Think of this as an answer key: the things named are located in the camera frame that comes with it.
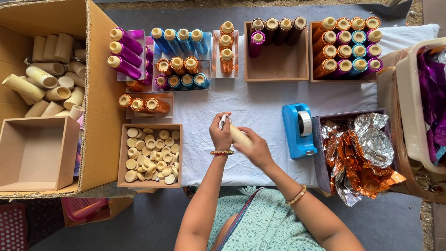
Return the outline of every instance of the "tape dispenser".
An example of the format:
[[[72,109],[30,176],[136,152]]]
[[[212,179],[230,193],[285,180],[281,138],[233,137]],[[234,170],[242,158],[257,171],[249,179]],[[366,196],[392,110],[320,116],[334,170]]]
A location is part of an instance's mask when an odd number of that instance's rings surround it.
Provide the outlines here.
[[[310,109],[298,103],[282,107],[286,140],[292,159],[313,156],[318,150],[313,145],[313,126]]]

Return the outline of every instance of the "woman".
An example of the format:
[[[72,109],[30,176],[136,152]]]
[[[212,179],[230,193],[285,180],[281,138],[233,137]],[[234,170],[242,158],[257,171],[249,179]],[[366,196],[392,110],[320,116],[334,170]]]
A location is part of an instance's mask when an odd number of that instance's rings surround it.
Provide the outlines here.
[[[223,130],[219,128],[225,113],[217,114],[209,128],[216,151],[229,150],[232,143],[229,123]],[[229,156],[214,155],[184,213],[175,251],[364,251],[330,209],[274,163],[263,138],[250,128],[238,128],[252,139],[253,148],[237,143],[234,147],[260,168],[279,191],[247,187],[219,198]]]

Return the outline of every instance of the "beaded bracelet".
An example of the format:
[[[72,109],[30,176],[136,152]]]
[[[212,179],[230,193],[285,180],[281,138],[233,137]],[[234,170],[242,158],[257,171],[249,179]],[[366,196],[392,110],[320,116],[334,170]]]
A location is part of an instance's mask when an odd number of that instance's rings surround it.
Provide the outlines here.
[[[305,186],[305,184],[303,184],[302,185],[302,190],[300,191],[300,193],[297,194],[296,197],[294,197],[290,201],[285,200],[285,204],[292,205],[292,204],[296,203],[296,201],[298,201],[300,198],[302,198],[302,196],[304,195],[305,192],[306,192],[306,186]]]
[[[231,151],[231,150],[212,151],[211,154],[212,155],[223,155],[223,154],[231,155],[231,154],[234,154],[234,151]]]

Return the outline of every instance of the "white tablecloth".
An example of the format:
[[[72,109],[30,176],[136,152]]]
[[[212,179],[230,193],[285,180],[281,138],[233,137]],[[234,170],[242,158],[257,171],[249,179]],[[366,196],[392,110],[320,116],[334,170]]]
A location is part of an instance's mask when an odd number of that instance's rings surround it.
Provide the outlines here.
[[[438,25],[381,28],[382,55],[434,39]],[[282,120],[282,106],[305,103],[311,116],[377,108],[376,84],[262,83],[244,81],[244,37],[239,38],[239,77],[218,79],[211,90],[175,92],[174,118],[183,124],[182,186],[200,185],[214,150],[209,125],[215,114],[232,112],[235,126],[252,128],[268,142],[276,163],[294,180],[317,187],[312,157],[291,159]],[[222,185],[272,186],[274,183],[243,154],[230,156]]]

